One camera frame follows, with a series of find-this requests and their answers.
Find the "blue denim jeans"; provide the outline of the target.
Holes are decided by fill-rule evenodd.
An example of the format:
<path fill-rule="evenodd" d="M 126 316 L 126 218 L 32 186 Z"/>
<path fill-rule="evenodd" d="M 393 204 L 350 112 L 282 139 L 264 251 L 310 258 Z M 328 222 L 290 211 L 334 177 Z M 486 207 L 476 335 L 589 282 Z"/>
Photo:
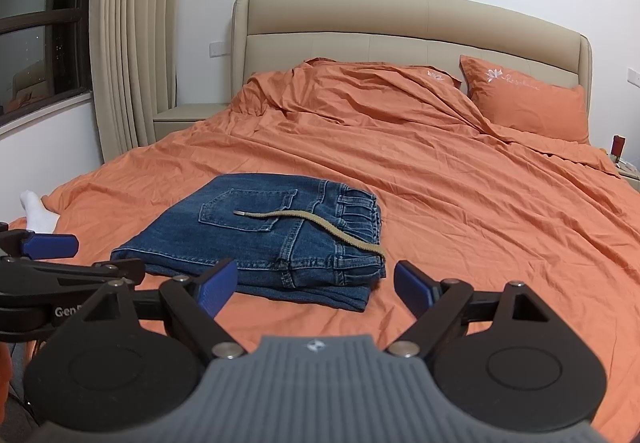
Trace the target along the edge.
<path fill-rule="evenodd" d="M 198 276 L 222 259 L 241 293 L 363 311 L 386 275 L 375 195 L 286 174 L 224 174 L 115 248 L 155 275 Z"/>

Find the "white sock left foot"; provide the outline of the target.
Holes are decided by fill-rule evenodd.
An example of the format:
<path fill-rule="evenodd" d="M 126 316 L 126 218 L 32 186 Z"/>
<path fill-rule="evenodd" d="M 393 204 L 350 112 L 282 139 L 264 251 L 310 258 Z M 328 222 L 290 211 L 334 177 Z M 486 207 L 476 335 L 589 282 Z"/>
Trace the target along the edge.
<path fill-rule="evenodd" d="M 20 200 L 25 211 L 26 229 L 39 234 L 52 234 L 55 231 L 60 216 L 44 207 L 35 192 L 21 192 Z"/>

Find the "orange duvet cover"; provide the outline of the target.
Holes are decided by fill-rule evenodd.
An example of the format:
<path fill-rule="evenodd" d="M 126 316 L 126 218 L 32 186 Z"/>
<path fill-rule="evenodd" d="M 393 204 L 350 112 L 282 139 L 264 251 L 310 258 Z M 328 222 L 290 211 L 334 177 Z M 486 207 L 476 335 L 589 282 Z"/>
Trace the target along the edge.
<path fill-rule="evenodd" d="M 378 197 L 388 263 L 532 287 L 601 360 L 594 424 L 639 431 L 639 195 L 600 150 L 497 126 L 420 67 L 315 59 L 44 197 L 76 262 L 104 260 L 221 174 L 299 174 Z"/>

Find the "beige bedside table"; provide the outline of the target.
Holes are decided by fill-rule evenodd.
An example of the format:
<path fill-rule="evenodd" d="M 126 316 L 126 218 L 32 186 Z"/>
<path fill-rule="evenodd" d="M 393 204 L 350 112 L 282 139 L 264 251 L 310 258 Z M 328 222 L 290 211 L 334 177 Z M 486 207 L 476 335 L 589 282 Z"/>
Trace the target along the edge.
<path fill-rule="evenodd" d="M 227 106 L 228 103 L 183 104 L 158 113 L 153 118 L 155 139 L 159 141 L 170 133 L 190 128 L 195 122 L 224 111 Z"/>

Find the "orange pillow with embroidery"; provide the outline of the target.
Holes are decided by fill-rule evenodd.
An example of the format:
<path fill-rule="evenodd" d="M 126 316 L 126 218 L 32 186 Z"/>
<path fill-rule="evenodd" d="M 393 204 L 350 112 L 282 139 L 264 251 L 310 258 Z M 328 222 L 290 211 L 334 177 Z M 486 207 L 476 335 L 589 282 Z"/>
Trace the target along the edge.
<path fill-rule="evenodd" d="M 585 90 L 547 84 L 495 63 L 462 55 L 468 96 L 496 125 L 552 139 L 587 144 Z"/>

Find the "white right nightstand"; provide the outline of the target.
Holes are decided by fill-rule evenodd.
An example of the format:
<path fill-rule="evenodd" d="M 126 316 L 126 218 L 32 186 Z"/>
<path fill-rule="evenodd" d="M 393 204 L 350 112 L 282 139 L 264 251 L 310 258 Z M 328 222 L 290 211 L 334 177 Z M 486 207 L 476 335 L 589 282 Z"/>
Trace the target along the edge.
<path fill-rule="evenodd" d="M 623 159 L 617 159 L 614 165 L 620 176 L 637 192 L 640 191 L 640 171 Z"/>

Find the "red cup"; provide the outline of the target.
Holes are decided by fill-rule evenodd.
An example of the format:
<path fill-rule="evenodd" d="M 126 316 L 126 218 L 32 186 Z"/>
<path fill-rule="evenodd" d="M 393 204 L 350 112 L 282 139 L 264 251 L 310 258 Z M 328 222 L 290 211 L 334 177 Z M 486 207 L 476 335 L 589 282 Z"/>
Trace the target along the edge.
<path fill-rule="evenodd" d="M 611 155 L 614 158 L 620 158 L 623 154 L 624 146 L 625 146 L 626 138 L 615 134 L 613 137 Z"/>

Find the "beige upholstered headboard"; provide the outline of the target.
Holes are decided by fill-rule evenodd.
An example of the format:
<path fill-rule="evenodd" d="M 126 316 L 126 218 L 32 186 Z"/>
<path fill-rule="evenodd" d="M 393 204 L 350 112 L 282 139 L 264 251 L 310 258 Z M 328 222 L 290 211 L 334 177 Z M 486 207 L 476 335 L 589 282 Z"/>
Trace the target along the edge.
<path fill-rule="evenodd" d="M 235 0 L 230 88 L 313 58 L 432 65 L 460 77 L 462 55 L 592 89 L 586 36 L 471 0 Z"/>

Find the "dark window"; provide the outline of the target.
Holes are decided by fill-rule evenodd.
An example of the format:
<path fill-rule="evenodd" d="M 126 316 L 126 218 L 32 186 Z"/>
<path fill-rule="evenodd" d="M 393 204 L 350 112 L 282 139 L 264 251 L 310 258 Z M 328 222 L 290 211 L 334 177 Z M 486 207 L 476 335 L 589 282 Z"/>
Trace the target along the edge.
<path fill-rule="evenodd" d="M 92 89 L 89 0 L 1 0 L 1 123 Z"/>

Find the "beige pleated curtain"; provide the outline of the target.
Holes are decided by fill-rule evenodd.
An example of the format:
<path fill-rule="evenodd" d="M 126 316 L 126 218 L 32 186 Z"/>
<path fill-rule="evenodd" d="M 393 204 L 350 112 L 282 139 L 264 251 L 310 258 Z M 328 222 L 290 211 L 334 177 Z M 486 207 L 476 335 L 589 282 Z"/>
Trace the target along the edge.
<path fill-rule="evenodd" d="M 104 160 L 156 140 L 177 104 L 177 0 L 89 0 L 92 94 Z"/>

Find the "white wall switch plate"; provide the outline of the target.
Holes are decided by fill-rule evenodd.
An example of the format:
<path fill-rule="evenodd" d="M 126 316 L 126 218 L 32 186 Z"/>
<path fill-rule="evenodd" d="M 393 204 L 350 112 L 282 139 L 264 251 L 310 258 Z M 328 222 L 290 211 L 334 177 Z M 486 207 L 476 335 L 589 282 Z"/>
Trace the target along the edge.
<path fill-rule="evenodd" d="M 212 59 L 228 56 L 231 53 L 231 44 L 229 41 L 213 41 L 208 45 L 208 53 Z"/>

